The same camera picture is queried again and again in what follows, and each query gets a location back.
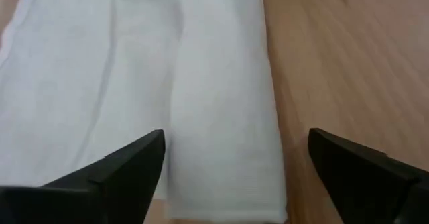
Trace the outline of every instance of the wooden table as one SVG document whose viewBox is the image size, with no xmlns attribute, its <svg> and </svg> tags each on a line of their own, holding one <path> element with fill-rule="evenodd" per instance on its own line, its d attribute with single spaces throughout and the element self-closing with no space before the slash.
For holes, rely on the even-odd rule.
<svg viewBox="0 0 429 224">
<path fill-rule="evenodd" d="M 0 0 L 0 29 L 16 1 Z M 265 0 L 291 224 L 341 223 L 308 156 L 310 127 L 429 170 L 428 5 Z M 148 223 L 167 223 L 161 213 L 155 202 Z"/>
</svg>

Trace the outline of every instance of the white towel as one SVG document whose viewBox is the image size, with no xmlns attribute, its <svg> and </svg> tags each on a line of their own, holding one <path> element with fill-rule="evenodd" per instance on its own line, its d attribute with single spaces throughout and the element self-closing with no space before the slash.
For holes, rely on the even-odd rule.
<svg viewBox="0 0 429 224">
<path fill-rule="evenodd" d="M 0 184 L 162 128 L 171 217 L 286 218 L 261 0 L 21 0 L 2 45 Z"/>
</svg>

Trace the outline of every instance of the folded fabric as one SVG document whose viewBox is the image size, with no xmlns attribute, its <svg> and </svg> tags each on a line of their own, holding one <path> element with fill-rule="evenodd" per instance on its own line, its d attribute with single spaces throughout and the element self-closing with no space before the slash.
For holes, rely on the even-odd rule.
<svg viewBox="0 0 429 224">
<path fill-rule="evenodd" d="M 171 217 L 284 221 L 262 0 L 20 0 L 0 50 L 0 184 L 44 184 L 153 129 Z"/>
</svg>

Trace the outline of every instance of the wooden surface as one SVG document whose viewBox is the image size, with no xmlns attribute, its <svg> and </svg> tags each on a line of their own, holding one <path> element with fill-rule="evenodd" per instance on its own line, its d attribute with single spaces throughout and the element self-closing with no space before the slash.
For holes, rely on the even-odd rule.
<svg viewBox="0 0 429 224">
<path fill-rule="evenodd" d="M 16 1 L 0 0 L 0 29 Z M 427 5 L 265 0 L 291 224 L 341 223 L 307 153 L 310 127 L 429 170 Z M 161 214 L 155 202 L 148 223 L 167 223 Z"/>
</svg>

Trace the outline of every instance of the white cloth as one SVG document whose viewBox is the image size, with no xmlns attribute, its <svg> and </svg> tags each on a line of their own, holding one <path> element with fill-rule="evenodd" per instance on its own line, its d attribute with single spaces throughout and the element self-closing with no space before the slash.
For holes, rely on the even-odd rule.
<svg viewBox="0 0 429 224">
<path fill-rule="evenodd" d="M 171 217 L 286 218 L 261 0 L 21 0 L 2 45 L 0 184 L 161 128 Z"/>
</svg>

